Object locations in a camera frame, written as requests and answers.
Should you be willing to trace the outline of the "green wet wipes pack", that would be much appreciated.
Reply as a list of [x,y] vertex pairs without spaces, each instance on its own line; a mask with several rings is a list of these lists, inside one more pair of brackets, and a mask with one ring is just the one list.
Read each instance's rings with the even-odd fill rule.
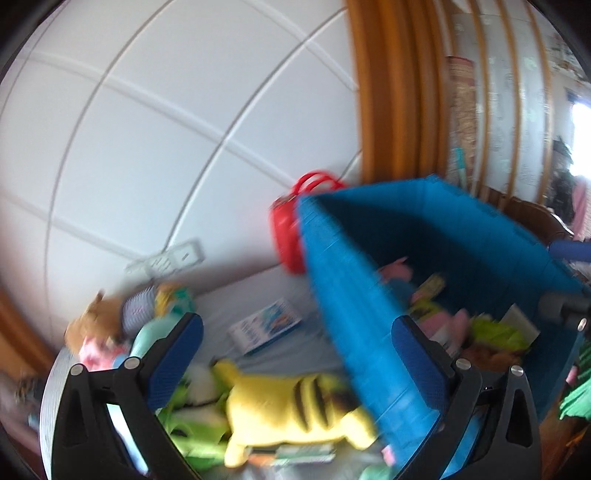
[[519,353],[527,351],[531,345],[519,329],[486,315],[471,319],[470,337],[476,344],[496,351]]

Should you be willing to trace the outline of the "wooden chair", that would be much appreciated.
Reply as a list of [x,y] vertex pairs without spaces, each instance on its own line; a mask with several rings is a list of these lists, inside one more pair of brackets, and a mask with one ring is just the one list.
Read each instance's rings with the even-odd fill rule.
[[482,187],[478,197],[529,230],[546,246],[557,240],[574,239],[574,233],[566,224],[541,204],[525,201],[515,196],[507,197],[502,192],[489,187]]

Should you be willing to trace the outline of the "pink pig plush orange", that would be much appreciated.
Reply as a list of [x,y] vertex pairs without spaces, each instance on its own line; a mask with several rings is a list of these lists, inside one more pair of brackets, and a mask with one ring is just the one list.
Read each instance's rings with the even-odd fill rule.
[[121,352],[119,345],[95,337],[86,337],[78,352],[78,357],[88,371],[104,371],[113,367]]

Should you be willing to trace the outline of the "blue folding storage bin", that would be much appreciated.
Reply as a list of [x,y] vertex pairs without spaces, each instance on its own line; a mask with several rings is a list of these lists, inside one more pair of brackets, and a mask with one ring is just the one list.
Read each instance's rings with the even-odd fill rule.
[[[435,177],[306,196],[297,214],[325,328],[353,391],[394,452],[398,478],[439,419],[394,350],[392,325],[401,316],[482,372],[522,367],[540,425],[578,353],[583,319],[546,320],[539,301],[548,292],[590,298],[590,290],[533,234]],[[454,331],[455,319],[499,320],[512,308],[537,332],[522,359],[494,371],[465,358],[466,335]],[[441,479],[465,465],[484,416],[482,407],[475,411]]]

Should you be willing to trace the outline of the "green frog plush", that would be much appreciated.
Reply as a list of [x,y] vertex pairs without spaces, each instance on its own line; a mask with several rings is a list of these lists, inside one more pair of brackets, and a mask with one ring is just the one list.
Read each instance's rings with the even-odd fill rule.
[[224,463],[230,427],[225,413],[228,390],[211,367],[192,363],[157,418],[185,461],[197,472]]

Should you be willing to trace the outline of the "brown plush toy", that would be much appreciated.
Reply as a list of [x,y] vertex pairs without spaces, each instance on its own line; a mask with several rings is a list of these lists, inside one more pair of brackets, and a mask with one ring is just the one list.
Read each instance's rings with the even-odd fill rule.
[[86,338],[118,342],[122,333],[123,299],[106,296],[99,291],[84,312],[72,320],[64,333],[65,346],[71,354],[77,355]]

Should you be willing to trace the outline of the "yellow Pikachu plush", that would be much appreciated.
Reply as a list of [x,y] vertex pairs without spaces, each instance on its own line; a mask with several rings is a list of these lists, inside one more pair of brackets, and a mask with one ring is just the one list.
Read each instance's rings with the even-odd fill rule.
[[377,441],[374,420],[337,376],[246,374],[228,359],[212,364],[211,372],[228,390],[228,468],[245,464],[252,448],[345,440],[366,450]]

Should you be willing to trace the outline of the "orange green medicine box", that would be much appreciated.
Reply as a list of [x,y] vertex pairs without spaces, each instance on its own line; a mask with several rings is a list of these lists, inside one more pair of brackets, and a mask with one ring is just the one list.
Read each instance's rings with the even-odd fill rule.
[[320,464],[332,462],[334,459],[333,443],[283,444],[249,449],[249,463],[259,467]]

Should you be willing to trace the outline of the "blue white picture book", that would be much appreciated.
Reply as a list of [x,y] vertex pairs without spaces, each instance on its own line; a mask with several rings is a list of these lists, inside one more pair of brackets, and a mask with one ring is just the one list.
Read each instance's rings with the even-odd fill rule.
[[280,299],[229,327],[228,335],[242,355],[251,355],[286,336],[303,317],[286,299]]

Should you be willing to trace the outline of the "rolled patterned carpet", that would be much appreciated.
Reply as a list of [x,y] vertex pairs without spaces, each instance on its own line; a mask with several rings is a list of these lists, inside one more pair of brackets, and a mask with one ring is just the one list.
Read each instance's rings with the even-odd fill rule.
[[475,64],[464,57],[448,56],[452,94],[452,128],[459,185],[472,185],[477,149],[477,89]]

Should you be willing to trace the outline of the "red plastic handbag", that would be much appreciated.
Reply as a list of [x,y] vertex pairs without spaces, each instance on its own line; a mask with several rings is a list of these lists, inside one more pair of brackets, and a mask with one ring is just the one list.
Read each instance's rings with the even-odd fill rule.
[[288,273],[305,272],[301,250],[301,231],[298,226],[297,201],[303,196],[335,191],[348,185],[328,171],[315,170],[301,176],[286,195],[280,196],[270,206],[270,230],[280,264]]

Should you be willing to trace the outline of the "white wall socket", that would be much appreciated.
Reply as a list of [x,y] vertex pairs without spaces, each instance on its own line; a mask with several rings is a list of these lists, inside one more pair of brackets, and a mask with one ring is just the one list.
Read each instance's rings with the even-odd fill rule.
[[154,280],[169,277],[204,262],[204,252],[197,240],[173,246],[162,253],[134,261],[124,270],[135,279]]

